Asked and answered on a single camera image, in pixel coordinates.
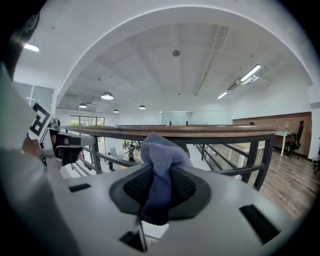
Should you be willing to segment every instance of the white ceiling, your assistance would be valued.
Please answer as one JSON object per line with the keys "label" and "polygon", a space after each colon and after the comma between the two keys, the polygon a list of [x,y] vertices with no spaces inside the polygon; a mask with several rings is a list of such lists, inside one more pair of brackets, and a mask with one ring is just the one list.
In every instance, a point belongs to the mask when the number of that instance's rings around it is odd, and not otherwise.
{"label": "white ceiling", "polygon": [[[227,33],[220,49],[215,28],[222,26]],[[313,82],[320,81],[306,35],[275,1],[49,0],[29,43],[40,52],[22,52],[14,79],[56,89],[58,103],[69,89],[59,107],[71,110],[78,109],[80,101],[95,100],[103,112],[136,109],[140,102],[154,109],[207,108],[223,84],[251,65],[264,65],[259,75],[269,79],[292,53]],[[173,49],[181,56],[173,58]],[[100,83],[97,75],[103,76]],[[198,96],[192,96],[198,86]],[[115,96],[108,104],[99,98],[106,88]]]}
{"label": "white ceiling", "polygon": [[[179,50],[180,56],[174,57],[174,50]],[[108,113],[137,110],[139,105],[159,99],[162,105],[172,106],[169,101],[177,97],[214,103],[256,64],[262,65],[258,75],[272,82],[272,73],[294,59],[284,45],[269,45],[254,32],[204,23],[160,26],[131,36],[98,56],[73,81],[58,108],[78,110],[79,104],[86,102],[97,105],[89,106],[88,111]],[[101,99],[106,91],[114,100]],[[173,107],[167,110],[185,110]]]}

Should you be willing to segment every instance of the fluorescent light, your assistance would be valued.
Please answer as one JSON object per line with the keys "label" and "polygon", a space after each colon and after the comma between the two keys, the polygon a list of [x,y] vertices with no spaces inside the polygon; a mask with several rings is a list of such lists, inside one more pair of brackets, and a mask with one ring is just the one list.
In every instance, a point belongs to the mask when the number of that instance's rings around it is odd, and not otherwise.
{"label": "fluorescent light", "polygon": [[32,44],[26,43],[23,47],[25,49],[28,49],[28,50],[31,50],[31,51],[34,51],[34,52],[37,52],[37,53],[39,52],[39,47],[35,46],[35,45],[32,45]]}
{"label": "fluorescent light", "polygon": [[221,99],[223,96],[225,96],[227,94],[227,92],[225,91],[224,93],[222,93],[217,99]]}
{"label": "fluorescent light", "polygon": [[244,77],[241,78],[241,82],[247,80],[249,77],[251,77],[256,71],[258,71],[261,68],[261,66],[258,64],[256,65],[253,69],[251,69],[251,71],[246,74]]}
{"label": "fluorescent light", "polygon": [[104,94],[102,94],[101,98],[104,99],[104,100],[113,100],[114,96],[112,95],[111,92],[107,91]]}

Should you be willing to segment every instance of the railing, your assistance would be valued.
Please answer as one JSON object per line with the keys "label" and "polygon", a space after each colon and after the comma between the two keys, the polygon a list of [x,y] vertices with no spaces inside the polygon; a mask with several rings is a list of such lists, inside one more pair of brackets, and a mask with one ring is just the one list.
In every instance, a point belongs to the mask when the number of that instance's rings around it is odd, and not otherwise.
{"label": "railing", "polygon": [[[84,164],[96,171],[102,173],[100,158],[113,162],[115,164],[132,167],[136,162],[120,159],[99,152],[98,137],[108,137],[122,140],[143,141],[151,132],[176,143],[177,145],[195,144],[201,145],[201,157],[204,159],[212,172],[217,172],[227,176],[241,175],[241,180],[249,182],[251,173],[258,171],[254,187],[260,190],[266,177],[271,156],[276,130],[271,126],[255,125],[188,125],[188,126],[161,126],[161,125],[123,125],[123,126],[64,126],[63,129],[82,134],[88,134],[95,138],[94,145],[91,148],[84,147],[84,150],[90,152],[93,158],[93,164],[82,160]],[[259,143],[265,141],[264,152],[261,164],[255,164]],[[250,143],[248,153],[230,144]],[[240,158],[247,158],[245,166],[236,166],[229,159],[224,157],[213,145],[223,144],[225,147],[241,155]],[[205,149],[205,145],[215,152],[231,168],[223,169],[217,160]],[[219,170],[214,167],[205,157],[205,154],[212,160]]]}

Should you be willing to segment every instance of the sign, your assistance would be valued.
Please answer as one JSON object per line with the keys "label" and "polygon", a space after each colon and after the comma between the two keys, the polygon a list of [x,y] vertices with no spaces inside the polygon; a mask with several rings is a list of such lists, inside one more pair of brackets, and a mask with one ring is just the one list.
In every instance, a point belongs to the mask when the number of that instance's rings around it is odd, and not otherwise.
{"label": "sign", "polygon": [[33,105],[32,109],[36,112],[36,117],[28,131],[28,136],[30,139],[36,139],[40,142],[53,115],[51,115],[47,108],[41,106],[38,102]]}

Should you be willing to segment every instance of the black mesh pad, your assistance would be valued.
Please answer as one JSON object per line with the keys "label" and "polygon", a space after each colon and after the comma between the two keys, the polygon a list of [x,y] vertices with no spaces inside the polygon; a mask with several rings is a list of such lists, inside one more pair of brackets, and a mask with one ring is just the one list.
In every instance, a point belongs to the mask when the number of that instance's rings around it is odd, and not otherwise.
{"label": "black mesh pad", "polygon": [[124,184],[123,190],[129,197],[136,200],[141,206],[143,206],[148,199],[149,190],[153,180],[153,171],[147,170],[138,177],[135,177]]}
{"label": "black mesh pad", "polygon": [[188,200],[196,192],[196,183],[178,171],[171,171],[171,199],[172,207]]}

